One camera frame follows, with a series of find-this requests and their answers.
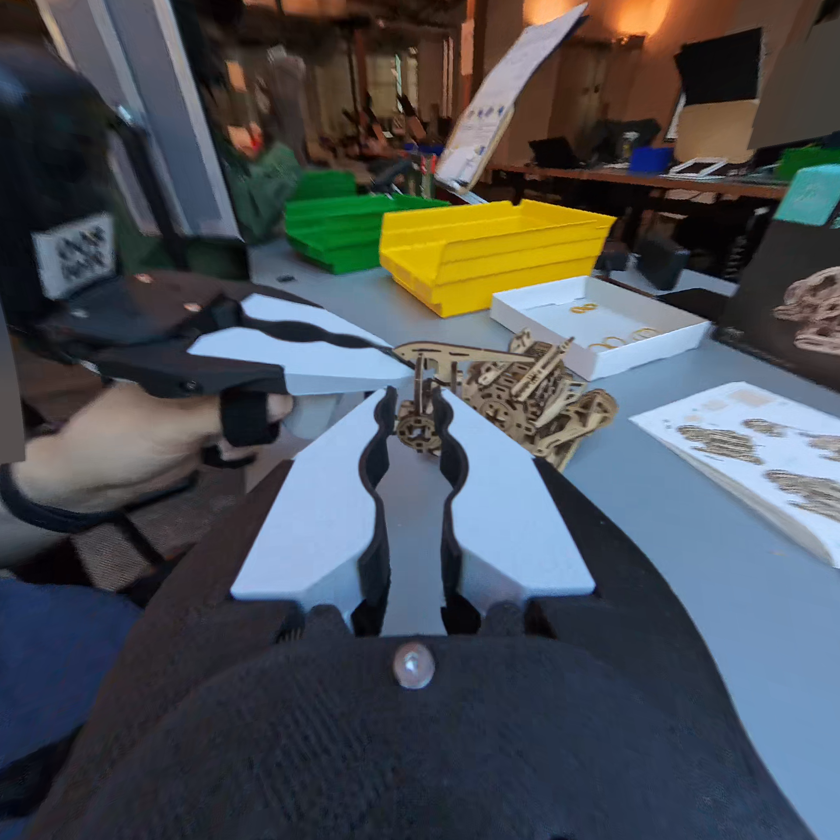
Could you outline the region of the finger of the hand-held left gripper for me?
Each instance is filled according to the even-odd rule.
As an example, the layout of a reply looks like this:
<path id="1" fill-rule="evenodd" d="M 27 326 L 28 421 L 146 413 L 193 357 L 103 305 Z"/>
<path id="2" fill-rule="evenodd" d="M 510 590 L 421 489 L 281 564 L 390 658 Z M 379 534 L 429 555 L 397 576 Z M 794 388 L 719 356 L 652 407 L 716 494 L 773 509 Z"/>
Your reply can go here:
<path id="1" fill-rule="evenodd" d="M 248 295 L 240 305 L 245 315 L 251 319 L 267 322 L 306 322 L 330 333 L 353 335 L 369 343 L 392 348 L 392 345 L 381 337 L 324 308 L 258 293 Z"/>
<path id="2" fill-rule="evenodd" d="M 292 396 L 370 392 L 404 385 L 414 377 L 412 366 L 382 350 L 345 349 L 324 341 L 290 342 L 253 329 L 205 334 L 187 352 L 204 359 L 280 367 L 286 392 Z"/>

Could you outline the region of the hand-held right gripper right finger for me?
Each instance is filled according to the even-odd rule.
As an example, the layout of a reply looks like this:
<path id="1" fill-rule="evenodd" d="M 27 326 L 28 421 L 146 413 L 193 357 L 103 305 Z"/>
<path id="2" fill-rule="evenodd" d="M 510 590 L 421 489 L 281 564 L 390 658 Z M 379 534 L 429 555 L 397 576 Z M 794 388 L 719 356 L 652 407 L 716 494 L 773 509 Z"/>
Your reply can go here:
<path id="1" fill-rule="evenodd" d="M 489 612 L 589 596 L 595 581 L 534 458 L 450 391 L 433 394 L 440 471 L 450 485 L 440 546 L 444 628 L 476 634 Z"/>

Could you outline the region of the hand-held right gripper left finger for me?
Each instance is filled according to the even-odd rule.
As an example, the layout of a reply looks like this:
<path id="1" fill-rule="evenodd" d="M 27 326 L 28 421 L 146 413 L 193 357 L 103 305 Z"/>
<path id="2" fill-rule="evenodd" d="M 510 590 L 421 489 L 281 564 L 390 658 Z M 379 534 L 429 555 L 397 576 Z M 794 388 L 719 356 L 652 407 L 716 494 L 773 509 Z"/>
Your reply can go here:
<path id="1" fill-rule="evenodd" d="M 397 390 L 367 396 L 290 462 L 231 586 L 239 602 L 339 611 L 358 636 L 382 631 L 391 589 L 384 503 Z"/>

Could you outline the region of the wooden model part with wheel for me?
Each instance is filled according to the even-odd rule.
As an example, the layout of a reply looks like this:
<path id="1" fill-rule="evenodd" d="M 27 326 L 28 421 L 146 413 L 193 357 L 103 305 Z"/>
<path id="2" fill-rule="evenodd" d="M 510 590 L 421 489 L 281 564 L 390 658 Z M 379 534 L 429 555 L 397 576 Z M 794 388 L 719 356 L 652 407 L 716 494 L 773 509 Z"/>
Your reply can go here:
<path id="1" fill-rule="evenodd" d="M 535 363 L 524 353 L 435 341 L 404 343 L 392 351 L 414 370 L 413 398 L 401 404 L 395 418 L 395 435 L 405 446 L 424 455 L 437 455 L 441 446 L 434 420 L 433 394 L 441 387 L 457 394 L 461 366 Z"/>

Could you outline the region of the wooden submarine model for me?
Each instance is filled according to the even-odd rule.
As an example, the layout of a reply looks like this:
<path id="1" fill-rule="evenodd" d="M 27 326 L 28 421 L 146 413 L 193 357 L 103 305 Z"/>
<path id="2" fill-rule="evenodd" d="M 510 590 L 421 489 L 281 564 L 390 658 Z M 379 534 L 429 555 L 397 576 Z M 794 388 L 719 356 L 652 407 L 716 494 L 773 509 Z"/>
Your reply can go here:
<path id="1" fill-rule="evenodd" d="M 616 417 L 614 397 L 591 390 L 564 362 L 572 340 L 551 344 L 516 334 L 509 351 L 522 361 L 473 363 L 461 384 L 461 398 L 478 414 L 560 473 L 583 440 Z"/>

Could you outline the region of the black model kit box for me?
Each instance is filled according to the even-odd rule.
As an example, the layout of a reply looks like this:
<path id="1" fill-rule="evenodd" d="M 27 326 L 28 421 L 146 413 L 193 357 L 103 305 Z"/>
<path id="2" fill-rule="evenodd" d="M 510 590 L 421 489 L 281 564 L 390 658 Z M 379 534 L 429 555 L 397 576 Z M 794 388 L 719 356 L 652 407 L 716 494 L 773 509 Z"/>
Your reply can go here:
<path id="1" fill-rule="evenodd" d="M 839 391 L 839 166 L 799 170 L 715 339 Z"/>

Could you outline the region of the person's left hand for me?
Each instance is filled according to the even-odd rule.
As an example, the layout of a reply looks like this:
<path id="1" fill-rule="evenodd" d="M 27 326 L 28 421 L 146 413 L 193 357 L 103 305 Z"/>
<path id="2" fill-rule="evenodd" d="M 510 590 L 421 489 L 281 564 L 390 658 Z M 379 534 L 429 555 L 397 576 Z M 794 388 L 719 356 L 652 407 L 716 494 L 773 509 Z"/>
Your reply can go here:
<path id="1" fill-rule="evenodd" d="M 11 476 L 36 505 L 84 514 L 114 511 L 187 477 L 203 450 L 222 438 L 219 396 L 165 400 L 119 383 L 57 433 L 30 441 Z"/>

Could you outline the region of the stacked green plastic bins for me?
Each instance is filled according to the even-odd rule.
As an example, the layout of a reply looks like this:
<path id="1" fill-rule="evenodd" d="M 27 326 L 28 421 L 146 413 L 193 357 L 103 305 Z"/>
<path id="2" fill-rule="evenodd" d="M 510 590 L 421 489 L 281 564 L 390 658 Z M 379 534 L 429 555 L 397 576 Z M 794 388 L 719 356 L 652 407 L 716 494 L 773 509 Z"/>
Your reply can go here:
<path id="1" fill-rule="evenodd" d="M 345 275 L 380 265 L 385 214 L 447 206 L 447 201 L 402 193 L 361 193 L 351 171 L 311 170 L 286 204 L 284 227 L 300 257 Z"/>

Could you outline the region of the green cloth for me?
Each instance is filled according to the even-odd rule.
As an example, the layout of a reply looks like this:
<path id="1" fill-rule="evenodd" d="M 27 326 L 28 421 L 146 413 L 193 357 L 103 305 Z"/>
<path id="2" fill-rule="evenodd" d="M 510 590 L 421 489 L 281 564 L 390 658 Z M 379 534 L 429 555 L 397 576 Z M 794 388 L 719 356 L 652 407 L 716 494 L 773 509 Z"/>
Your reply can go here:
<path id="1" fill-rule="evenodd" d="M 303 169 L 287 145 L 276 142 L 255 159 L 222 143 L 220 161 L 240 234 L 247 245 L 262 245 L 277 234 Z"/>

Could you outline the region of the stacked yellow plastic bins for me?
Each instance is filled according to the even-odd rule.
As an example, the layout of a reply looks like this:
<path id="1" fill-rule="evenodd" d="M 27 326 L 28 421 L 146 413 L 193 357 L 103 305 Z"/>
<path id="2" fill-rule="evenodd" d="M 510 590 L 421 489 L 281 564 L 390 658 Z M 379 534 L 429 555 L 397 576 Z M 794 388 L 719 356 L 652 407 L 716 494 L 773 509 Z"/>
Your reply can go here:
<path id="1" fill-rule="evenodd" d="M 503 291 L 588 276 L 613 216 L 522 199 L 386 213 L 381 266 L 440 318 L 484 311 Z"/>

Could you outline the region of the white shallow cardboard tray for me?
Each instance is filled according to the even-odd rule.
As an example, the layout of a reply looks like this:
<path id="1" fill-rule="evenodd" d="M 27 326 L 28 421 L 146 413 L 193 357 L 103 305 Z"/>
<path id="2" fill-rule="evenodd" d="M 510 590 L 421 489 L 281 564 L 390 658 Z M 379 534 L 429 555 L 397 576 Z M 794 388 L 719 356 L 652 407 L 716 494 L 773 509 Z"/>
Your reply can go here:
<path id="1" fill-rule="evenodd" d="M 599 308 L 572 314 L 570 307 L 593 301 Z M 495 294 L 491 317 L 512 333 L 531 331 L 535 340 L 560 344 L 572 340 L 564 357 L 568 368 L 596 382 L 637 367 L 695 350 L 708 335 L 708 320 L 669 306 L 656 297 L 591 276 L 578 276 Z M 630 335 L 641 328 L 660 334 L 641 342 Z M 616 350 L 588 350 L 606 336 L 628 342 Z"/>

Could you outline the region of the instruction booklet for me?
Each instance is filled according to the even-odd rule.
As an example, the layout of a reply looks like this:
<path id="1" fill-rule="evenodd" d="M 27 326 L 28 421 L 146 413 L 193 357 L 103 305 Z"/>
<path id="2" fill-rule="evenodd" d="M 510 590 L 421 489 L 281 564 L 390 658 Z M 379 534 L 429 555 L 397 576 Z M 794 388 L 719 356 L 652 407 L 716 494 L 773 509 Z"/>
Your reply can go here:
<path id="1" fill-rule="evenodd" d="M 839 569 L 837 416 L 731 382 L 631 422 Z"/>

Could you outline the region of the person's blue trouser leg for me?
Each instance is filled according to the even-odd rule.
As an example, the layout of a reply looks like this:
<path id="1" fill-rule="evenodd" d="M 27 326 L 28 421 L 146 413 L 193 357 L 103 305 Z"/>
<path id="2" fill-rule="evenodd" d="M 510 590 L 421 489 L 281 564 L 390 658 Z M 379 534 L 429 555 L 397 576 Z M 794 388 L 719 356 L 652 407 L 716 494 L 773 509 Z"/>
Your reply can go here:
<path id="1" fill-rule="evenodd" d="M 2 785 L 57 773 L 143 614 L 118 593 L 2 579 Z"/>

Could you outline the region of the beige cardboard sheet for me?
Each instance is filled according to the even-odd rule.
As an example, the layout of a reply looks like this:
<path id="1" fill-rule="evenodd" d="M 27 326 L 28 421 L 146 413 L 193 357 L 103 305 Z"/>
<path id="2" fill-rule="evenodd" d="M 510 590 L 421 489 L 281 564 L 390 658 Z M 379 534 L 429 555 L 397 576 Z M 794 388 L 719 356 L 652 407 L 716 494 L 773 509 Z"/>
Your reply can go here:
<path id="1" fill-rule="evenodd" d="M 675 160 L 750 161 L 754 148 L 749 142 L 759 105 L 759 100 L 738 100 L 684 106 L 677 122 Z"/>

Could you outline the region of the small green plastic bin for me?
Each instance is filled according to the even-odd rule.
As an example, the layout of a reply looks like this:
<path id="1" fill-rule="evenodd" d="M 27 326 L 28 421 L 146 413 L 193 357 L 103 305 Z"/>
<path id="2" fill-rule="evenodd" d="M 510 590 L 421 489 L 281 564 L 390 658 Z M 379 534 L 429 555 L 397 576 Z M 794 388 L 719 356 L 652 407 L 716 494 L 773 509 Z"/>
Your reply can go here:
<path id="1" fill-rule="evenodd" d="M 773 170 L 773 177 L 779 182 L 791 182 L 795 174 L 803 169 L 819 165 L 837 165 L 839 148 L 806 145 L 785 149 Z"/>

